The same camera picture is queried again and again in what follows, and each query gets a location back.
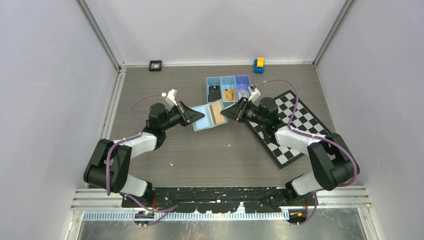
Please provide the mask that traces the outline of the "orange card with stripe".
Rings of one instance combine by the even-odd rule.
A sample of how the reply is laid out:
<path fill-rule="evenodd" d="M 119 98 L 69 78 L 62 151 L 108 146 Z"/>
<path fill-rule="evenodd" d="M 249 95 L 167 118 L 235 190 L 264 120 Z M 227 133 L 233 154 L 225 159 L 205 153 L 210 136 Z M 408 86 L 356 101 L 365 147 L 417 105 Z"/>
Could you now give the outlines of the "orange card with stripe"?
<path fill-rule="evenodd" d="M 227 118 L 221 114 L 224 109 L 222 101 L 210 103 L 208 106 L 210 123 L 212 127 L 223 125 L 228 122 Z"/>

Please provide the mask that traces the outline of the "white patterned card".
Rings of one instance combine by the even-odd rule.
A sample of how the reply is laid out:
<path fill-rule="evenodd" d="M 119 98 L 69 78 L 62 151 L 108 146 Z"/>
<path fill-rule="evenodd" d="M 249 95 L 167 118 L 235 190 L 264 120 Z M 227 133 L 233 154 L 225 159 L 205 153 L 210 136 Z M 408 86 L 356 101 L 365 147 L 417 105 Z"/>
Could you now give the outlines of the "white patterned card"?
<path fill-rule="evenodd" d="M 238 99 L 240 100 L 241 98 L 249 98 L 250 97 L 250 92 L 248 90 L 242 89 L 242 90 L 238 90 L 237 91 L 237 96 Z"/>

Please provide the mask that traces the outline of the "mint green card holder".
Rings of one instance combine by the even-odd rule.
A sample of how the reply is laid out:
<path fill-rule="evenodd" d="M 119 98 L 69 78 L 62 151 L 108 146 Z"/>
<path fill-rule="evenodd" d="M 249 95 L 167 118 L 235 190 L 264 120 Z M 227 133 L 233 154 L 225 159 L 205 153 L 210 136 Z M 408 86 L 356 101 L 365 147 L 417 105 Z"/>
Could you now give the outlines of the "mint green card holder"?
<path fill-rule="evenodd" d="M 193 110 L 205 114 L 204 118 L 197 120 L 196 122 L 193 123 L 193 130 L 195 132 L 217 127 L 217 126 L 211 126 L 210 114 L 208 111 L 208 106 L 210 105 L 210 103 L 191 107 Z"/>

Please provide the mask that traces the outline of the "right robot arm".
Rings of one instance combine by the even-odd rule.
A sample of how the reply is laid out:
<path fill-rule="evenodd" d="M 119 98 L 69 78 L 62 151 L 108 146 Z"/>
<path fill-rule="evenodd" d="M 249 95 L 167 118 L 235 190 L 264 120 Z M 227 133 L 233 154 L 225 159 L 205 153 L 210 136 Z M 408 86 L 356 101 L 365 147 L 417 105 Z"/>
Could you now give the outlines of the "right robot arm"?
<path fill-rule="evenodd" d="M 299 205 L 308 194 L 319 190 L 332 191 L 354 183 L 359 167 L 339 134 L 321 135 L 298 130 L 290 123 L 284 123 L 278 113 L 279 108 L 270 97 L 262 98 L 259 105 L 243 97 L 221 111 L 223 116 L 236 122 L 261 126 L 262 134 L 269 142 L 309 157 L 312 171 L 286 183 L 283 189 L 286 203 Z"/>

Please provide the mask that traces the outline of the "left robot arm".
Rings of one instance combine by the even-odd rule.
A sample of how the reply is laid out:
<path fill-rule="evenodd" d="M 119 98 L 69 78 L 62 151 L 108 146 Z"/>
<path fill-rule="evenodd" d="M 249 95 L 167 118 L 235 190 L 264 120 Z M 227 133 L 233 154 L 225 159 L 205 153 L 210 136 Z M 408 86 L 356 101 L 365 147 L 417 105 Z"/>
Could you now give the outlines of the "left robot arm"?
<path fill-rule="evenodd" d="M 149 109 L 148 119 L 142 131 L 121 140 L 100 139 L 88 161 L 83 174 L 85 183 L 106 190 L 134 197 L 141 207 L 148 207 L 154 199 L 151 182 L 130 175 L 131 159 L 159 149 L 165 139 L 166 130 L 181 125 L 186 127 L 205 114 L 179 101 L 171 109 L 155 103 Z"/>

